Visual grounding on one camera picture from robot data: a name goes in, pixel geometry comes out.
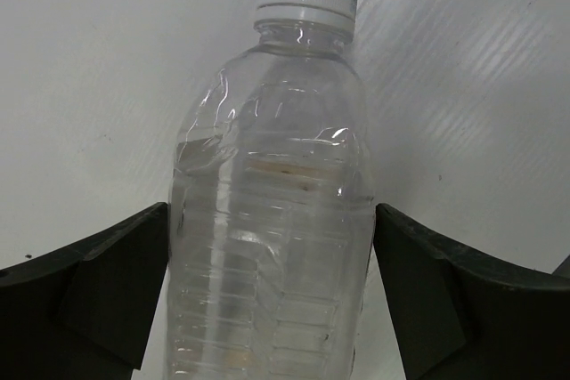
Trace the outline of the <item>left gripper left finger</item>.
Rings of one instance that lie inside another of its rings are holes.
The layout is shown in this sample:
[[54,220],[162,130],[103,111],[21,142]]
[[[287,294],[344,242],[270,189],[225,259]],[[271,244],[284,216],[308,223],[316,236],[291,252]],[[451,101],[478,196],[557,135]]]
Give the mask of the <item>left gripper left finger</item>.
[[1,270],[3,379],[129,379],[168,262],[168,205]]

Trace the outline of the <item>large clear white-cap bottle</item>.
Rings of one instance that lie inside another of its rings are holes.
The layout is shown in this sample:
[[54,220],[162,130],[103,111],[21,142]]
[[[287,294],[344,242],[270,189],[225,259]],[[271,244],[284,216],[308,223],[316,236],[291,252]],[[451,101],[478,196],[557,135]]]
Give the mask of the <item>large clear white-cap bottle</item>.
[[166,379],[347,379],[375,227],[358,0],[258,0],[177,135]]

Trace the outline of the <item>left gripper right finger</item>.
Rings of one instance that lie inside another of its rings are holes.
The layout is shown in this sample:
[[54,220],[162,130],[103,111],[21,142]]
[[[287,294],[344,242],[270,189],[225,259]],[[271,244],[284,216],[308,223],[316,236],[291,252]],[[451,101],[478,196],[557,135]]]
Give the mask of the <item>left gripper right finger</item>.
[[568,378],[568,263],[515,265],[387,204],[373,246],[407,378]]

